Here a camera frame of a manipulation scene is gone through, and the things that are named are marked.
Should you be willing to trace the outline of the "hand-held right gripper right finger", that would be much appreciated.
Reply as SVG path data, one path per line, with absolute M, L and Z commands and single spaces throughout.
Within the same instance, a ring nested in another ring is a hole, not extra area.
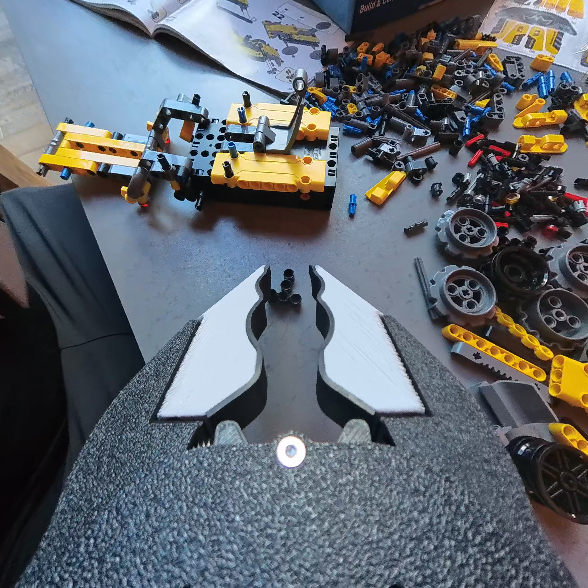
M 383 314 L 319 265 L 309 267 L 316 301 L 317 398 L 329 419 L 381 432 L 384 417 L 422 417 L 426 405 L 386 329 Z

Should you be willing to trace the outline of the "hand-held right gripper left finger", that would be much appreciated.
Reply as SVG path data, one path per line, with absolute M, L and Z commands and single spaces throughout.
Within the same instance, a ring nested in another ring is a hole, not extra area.
M 246 427 L 267 401 L 259 338 L 267 326 L 269 266 L 261 266 L 196 321 L 156 410 L 157 421 L 223 420 Z

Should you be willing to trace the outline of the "black triple connector piece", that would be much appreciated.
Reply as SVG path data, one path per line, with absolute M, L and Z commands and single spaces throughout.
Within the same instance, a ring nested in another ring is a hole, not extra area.
M 302 297 L 295 292 L 295 271 L 287 268 L 283 272 L 283 280 L 281 281 L 279 290 L 271 289 L 268 303 L 283 303 L 289 304 L 293 307 L 300 307 L 302 304 Z

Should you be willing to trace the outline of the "yellow black toy vehicle model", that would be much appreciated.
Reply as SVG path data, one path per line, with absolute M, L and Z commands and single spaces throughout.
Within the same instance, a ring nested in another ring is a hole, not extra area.
M 251 102 L 245 91 L 224 119 L 210 117 L 198 94 L 165 99 L 146 136 L 77 125 L 66 118 L 38 162 L 37 174 L 118 178 L 122 197 L 149 205 L 155 180 L 179 201 L 206 198 L 330 210 L 339 128 L 330 112 L 307 106 L 307 73 L 295 70 L 286 104 Z

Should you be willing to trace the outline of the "grey work desk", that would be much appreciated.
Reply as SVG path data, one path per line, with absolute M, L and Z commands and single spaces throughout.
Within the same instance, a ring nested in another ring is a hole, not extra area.
M 165 98 L 198 93 L 210 115 L 224 117 L 248 90 L 253 102 L 274 97 L 234 77 L 184 44 L 151 40 L 135 28 L 70 1 L 1 1 L 51 130 L 70 117 L 100 128 L 143 134 Z M 471 154 L 434 154 L 438 164 L 419 186 L 404 181 L 382 206 L 364 193 L 386 175 L 370 159 L 350 153 L 342 136 L 336 193 L 330 212 L 206 202 L 201 211 L 179 202 L 167 183 L 152 189 L 147 210 L 125 202 L 119 183 L 75 177 L 77 194 L 97 238 L 145 360 L 150 360 L 189 319 L 195 319 L 252 271 L 269 265 L 277 289 L 285 268 L 296 275 L 299 310 L 268 305 L 261 349 L 268 377 L 263 412 L 245 435 L 270 442 L 290 430 L 314 441 L 334 442 L 340 427 L 316 397 L 322 337 L 308 274 L 319 264 L 385 314 L 394 316 L 465 386 L 490 380 L 484 369 L 456 361 L 449 342 L 424 304 L 413 259 L 427 272 L 447 260 L 436 244 L 435 225 L 447 209 L 452 176 L 465 173 Z M 434 182 L 443 194 L 430 196 Z M 349 195 L 357 210 L 349 217 Z M 427 220 L 415 236 L 403 229 Z

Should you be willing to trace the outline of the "dark grey toy axle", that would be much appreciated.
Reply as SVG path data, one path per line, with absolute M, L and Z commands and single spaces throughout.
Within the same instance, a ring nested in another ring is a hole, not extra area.
M 444 315 L 435 309 L 435 300 L 430 296 L 430 281 L 426 274 L 426 269 L 424 267 L 422 258 L 419 256 L 415 257 L 414 265 L 429 318 L 431 320 L 443 319 Z

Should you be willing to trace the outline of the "group of grey toy wheels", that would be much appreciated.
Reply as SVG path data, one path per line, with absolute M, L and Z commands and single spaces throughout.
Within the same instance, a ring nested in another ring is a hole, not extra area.
M 437 221 L 437 243 L 467 265 L 449 265 L 430 275 L 430 296 L 444 319 L 460 326 L 478 327 L 512 312 L 513 321 L 554 353 L 572 353 L 587 344 L 587 244 L 536 249 L 533 237 L 509 239 L 495 223 L 472 209 L 450 209 Z M 481 268 L 501 249 L 525 246 L 548 263 L 548 287 L 525 300 L 499 300 Z

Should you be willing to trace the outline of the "heap of yellow toy beams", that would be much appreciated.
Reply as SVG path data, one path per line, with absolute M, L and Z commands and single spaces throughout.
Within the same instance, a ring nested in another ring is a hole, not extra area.
M 532 384 L 540 392 L 547 393 L 547 401 L 563 401 L 570 406 L 587 411 L 587 363 L 564 355 L 554 355 L 550 349 L 515 323 L 510 316 L 497 311 L 498 322 L 509 328 L 528 348 L 539 352 L 539 358 L 550 361 L 550 373 L 501 348 L 466 328 L 450 324 L 442 329 L 443 336 L 454 343 L 452 353 L 482 365 L 497 374 L 499 380 L 513 380 Z M 587 436 L 573 424 L 561 422 L 549 424 L 555 443 L 578 449 L 587 455 Z

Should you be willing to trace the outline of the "grey angled toy piece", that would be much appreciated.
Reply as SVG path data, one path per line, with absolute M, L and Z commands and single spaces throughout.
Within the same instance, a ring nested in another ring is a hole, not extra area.
M 496 435 L 504 446 L 524 436 L 555 442 L 548 426 L 559 420 L 546 399 L 547 393 L 513 380 L 481 382 L 479 392 L 496 416 Z

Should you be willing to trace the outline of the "person's dark clothed body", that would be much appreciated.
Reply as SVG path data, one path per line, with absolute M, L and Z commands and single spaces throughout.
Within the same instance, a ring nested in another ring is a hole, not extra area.
M 1 195 L 1 587 L 145 362 L 72 184 Z

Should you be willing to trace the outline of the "black toy wheel rim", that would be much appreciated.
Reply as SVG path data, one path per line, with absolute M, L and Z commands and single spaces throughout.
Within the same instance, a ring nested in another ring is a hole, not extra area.
M 587 524 L 587 456 L 578 449 L 532 436 L 507 447 L 533 500 L 568 520 Z
M 549 269 L 545 258 L 525 246 L 499 250 L 481 272 L 494 286 L 499 300 L 525 300 L 548 287 Z

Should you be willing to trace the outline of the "pile of black red pins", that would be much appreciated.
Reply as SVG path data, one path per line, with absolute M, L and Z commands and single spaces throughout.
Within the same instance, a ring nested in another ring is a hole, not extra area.
M 540 227 L 548 237 L 567 240 L 571 229 L 587 226 L 587 198 L 562 183 L 564 171 L 550 159 L 568 143 L 560 134 L 521 135 L 516 142 L 499 142 L 486 135 L 464 143 L 471 151 L 467 167 L 457 172 L 446 203 L 452 209 L 486 214 L 497 227 L 520 232 Z

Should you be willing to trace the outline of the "pile of mixed small pieces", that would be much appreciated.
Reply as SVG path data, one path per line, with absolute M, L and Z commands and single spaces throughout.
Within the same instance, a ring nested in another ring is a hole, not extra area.
M 557 74 L 550 55 L 505 51 L 478 25 L 478 17 L 455 19 L 388 45 L 323 46 L 307 106 L 363 138 L 351 147 L 355 158 L 385 168 L 384 177 L 404 171 L 415 185 L 435 170 L 440 148 L 457 157 L 471 136 L 586 137 L 587 94 L 573 75 Z

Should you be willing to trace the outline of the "building instruction booklet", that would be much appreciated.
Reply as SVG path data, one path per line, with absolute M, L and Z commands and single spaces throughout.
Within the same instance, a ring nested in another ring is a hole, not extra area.
M 236 76 L 285 94 L 295 71 L 322 69 L 323 45 L 341 49 L 345 32 L 296 1 L 77 1 L 152 38 L 177 37 Z

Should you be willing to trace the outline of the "yellow black sticker sheet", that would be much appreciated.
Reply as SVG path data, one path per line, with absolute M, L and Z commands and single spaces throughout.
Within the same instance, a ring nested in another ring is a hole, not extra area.
M 587 1 L 495 1 L 481 32 L 505 51 L 587 73 Z

